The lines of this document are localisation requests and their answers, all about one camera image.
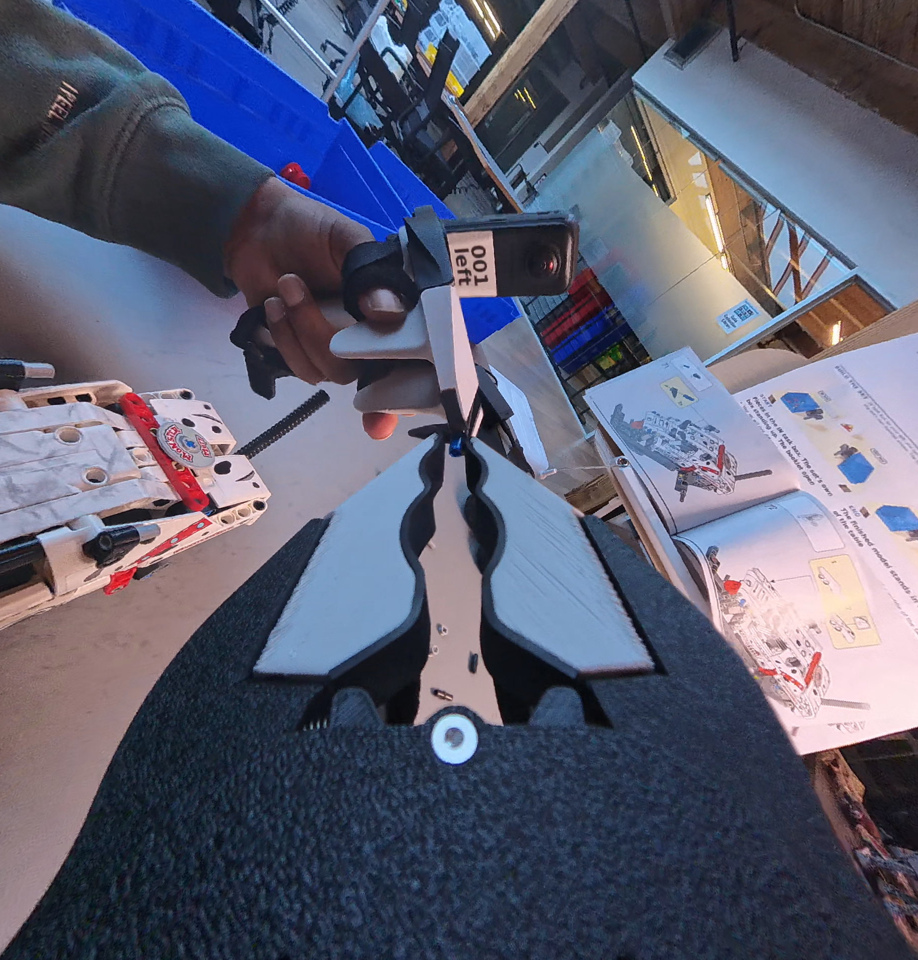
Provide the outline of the wooden pillar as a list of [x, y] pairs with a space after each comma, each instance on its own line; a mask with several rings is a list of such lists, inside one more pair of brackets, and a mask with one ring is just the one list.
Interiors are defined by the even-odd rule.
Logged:
[[576, 1], [544, 1], [513, 38], [489, 74], [462, 107], [470, 126], [477, 127], [560, 26]]

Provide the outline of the stacked red and blue crates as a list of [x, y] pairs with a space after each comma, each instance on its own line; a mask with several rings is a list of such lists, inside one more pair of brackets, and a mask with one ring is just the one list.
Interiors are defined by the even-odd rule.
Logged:
[[566, 293], [531, 298], [525, 309], [561, 379], [576, 390], [648, 359], [620, 308], [588, 266], [577, 272]]

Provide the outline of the person's left hand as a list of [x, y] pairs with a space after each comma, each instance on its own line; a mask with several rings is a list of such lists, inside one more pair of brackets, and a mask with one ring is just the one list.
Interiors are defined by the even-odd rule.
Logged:
[[264, 307], [268, 333], [262, 337], [308, 384], [357, 379], [356, 364], [331, 352], [336, 328], [322, 304], [340, 293], [346, 255], [373, 239], [362, 224], [271, 177], [240, 211], [225, 242], [225, 275], [248, 306]]

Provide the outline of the white lego vehicle model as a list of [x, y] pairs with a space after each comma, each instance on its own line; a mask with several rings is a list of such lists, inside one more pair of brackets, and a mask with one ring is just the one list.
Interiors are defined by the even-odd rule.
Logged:
[[191, 390], [54, 375], [0, 358], [0, 631], [254, 524], [271, 494], [253, 459], [330, 399], [315, 392], [239, 448]]

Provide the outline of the lego instruction booklet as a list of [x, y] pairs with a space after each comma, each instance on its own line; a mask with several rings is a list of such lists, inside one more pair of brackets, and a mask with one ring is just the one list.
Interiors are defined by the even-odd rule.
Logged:
[[585, 401], [800, 754], [918, 728], [918, 636], [827, 498], [693, 351]]

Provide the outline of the person's left forearm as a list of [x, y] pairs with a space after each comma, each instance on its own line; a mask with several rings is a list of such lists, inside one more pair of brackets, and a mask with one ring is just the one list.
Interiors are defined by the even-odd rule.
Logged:
[[0, 204], [229, 297], [224, 245], [271, 177], [104, 34], [45, 2], [0, 2]]

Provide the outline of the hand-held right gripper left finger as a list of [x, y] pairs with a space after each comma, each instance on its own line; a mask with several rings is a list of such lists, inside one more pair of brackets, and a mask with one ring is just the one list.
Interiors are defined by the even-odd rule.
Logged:
[[441, 436], [422, 441], [330, 515], [253, 673], [397, 694], [428, 661], [420, 555], [436, 524]]

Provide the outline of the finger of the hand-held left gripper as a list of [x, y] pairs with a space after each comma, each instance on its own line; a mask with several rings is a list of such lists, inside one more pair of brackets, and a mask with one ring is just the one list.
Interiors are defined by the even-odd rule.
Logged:
[[471, 435], [488, 444], [514, 444], [516, 438], [510, 423], [513, 411], [502, 395], [496, 377], [487, 367], [479, 364], [475, 364], [475, 371], [478, 378], [478, 413], [471, 426]]
[[454, 433], [468, 436], [479, 383], [460, 298], [453, 284], [441, 285], [422, 291], [419, 305], [446, 422]]

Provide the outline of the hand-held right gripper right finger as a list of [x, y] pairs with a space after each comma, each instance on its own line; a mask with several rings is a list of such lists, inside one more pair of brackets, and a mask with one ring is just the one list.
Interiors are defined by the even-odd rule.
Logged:
[[653, 660], [573, 508], [477, 438], [465, 519], [482, 574], [480, 643], [501, 689], [578, 687]]

